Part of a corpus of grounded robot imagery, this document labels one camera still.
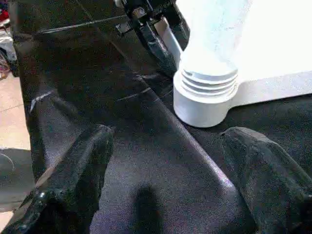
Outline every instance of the white surface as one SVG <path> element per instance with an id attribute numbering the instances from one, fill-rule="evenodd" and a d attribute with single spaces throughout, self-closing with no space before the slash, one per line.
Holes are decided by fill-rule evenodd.
<path id="1" fill-rule="evenodd" d="M 192 11 L 196 11 L 187 5 L 194 2 L 178 1 L 190 25 L 195 17 Z M 239 46 L 229 57 L 238 67 L 237 93 L 232 93 L 231 98 L 218 98 L 218 104 L 208 98 L 194 98 L 181 88 L 182 76 L 177 73 L 174 78 L 177 115 L 192 126 L 211 127 L 220 123 L 234 106 L 312 93 L 311 9 L 310 0 L 254 1 Z"/>

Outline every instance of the tile floor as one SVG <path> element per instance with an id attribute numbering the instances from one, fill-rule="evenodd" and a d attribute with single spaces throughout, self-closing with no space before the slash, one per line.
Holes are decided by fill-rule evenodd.
<path id="1" fill-rule="evenodd" d="M 0 148 L 30 150 L 20 79 L 13 77 L 12 74 L 0 79 Z M 12 212 L 0 213 L 0 232 L 12 214 Z"/>

